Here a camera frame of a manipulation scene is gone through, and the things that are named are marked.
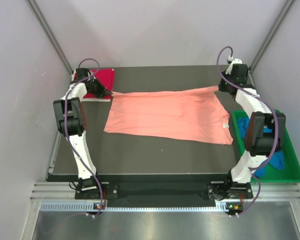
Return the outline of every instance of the orange cloth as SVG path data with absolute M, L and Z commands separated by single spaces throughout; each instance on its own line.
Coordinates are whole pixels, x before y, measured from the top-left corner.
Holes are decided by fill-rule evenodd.
M 104 131 L 230 145 L 229 114 L 217 90 L 114 92 Z

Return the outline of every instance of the metal pole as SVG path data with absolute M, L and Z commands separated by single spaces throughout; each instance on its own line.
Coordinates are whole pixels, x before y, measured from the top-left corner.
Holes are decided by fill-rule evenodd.
M 267 49 L 269 43 L 273 39 L 274 35 L 276 34 L 277 30 L 279 29 L 280 25 L 282 24 L 283 20 L 285 19 L 288 11 L 291 9 L 293 3 L 295 0 L 287 0 L 283 9 L 281 10 L 281 13 L 279 14 L 278 18 L 276 19 L 274 25 L 272 26 L 270 32 L 266 36 L 261 48 L 259 49 L 258 53 L 256 54 L 255 58 L 252 61 L 252 64 L 250 66 L 250 72 L 252 73 L 256 66 L 258 65 L 258 62 L 260 61 L 261 57 L 263 56 L 265 50 Z
M 30 8 L 32 9 L 34 15 L 36 16 L 38 22 L 40 23 L 40 25 L 42 26 L 45 34 L 47 35 L 48 39 L 50 40 L 53 48 L 55 49 L 55 51 L 57 52 L 57 54 L 59 55 L 61 61 L 63 62 L 66 70 L 69 72 L 69 74 L 72 73 L 72 68 L 64 54 L 64 52 L 62 51 L 58 41 L 56 40 L 54 34 L 52 33 L 45 17 L 43 16 L 39 6 L 37 5 L 35 0 L 26 0 L 27 3 L 29 4 Z

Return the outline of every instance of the blue cloth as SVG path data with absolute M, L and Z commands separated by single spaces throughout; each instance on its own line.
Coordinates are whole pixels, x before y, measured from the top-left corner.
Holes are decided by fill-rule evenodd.
M 245 139 L 246 132 L 248 129 L 250 119 L 248 117 L 241 117 L 238 118 L 237 123 L 239 126 L 239 132 L 242 139 Z M 264 133 L 271 133 L 271 129 L 265 127 L 263 132 Z M 272 158 L 269 161 L 269 164 L 278 170 L 283 170 L 285 168 L 285 156 L 283 151 L 275 152 Z M 258 169 L 254 172 L 254 175 L 258 178 L 263 177 L 266 175 L 266 167 L 263 167 L 261 169 Z

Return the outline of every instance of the green tray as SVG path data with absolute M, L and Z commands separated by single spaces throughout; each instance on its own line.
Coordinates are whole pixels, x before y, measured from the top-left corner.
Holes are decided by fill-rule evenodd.
M 242 155 L 245 151 L 244 141 L 240 136 L 237 119 L 245 118 L 247 114 L 244 111 L 234 111 L 232 113 L 233 125 L 235 129 L 236 141 L 238 143 L 239 153 Z M 283 170 L 277 170 L 270 164 L 266 166 L 265 176 L 260 178 L 262 183 L 300 183 L 300 165 L 292 146 L 287 129 L 284 131 L 283 154 L 285 157 L 285 167 Z

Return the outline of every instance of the white wall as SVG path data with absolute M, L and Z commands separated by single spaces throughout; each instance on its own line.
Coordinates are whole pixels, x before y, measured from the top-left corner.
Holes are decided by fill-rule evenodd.
M 0 1 L 0 239 L 21 233 L 56 133 L 65 67 L 25 0 Z
M 215 65 L 226 45 L 251 64 L 286 2 L 36 1 L 72 67 L 84 58 L 103 67 Z
M 261 96 L 285 113 L 300 163 L 300 0 L 295 1 L 254 76 Z

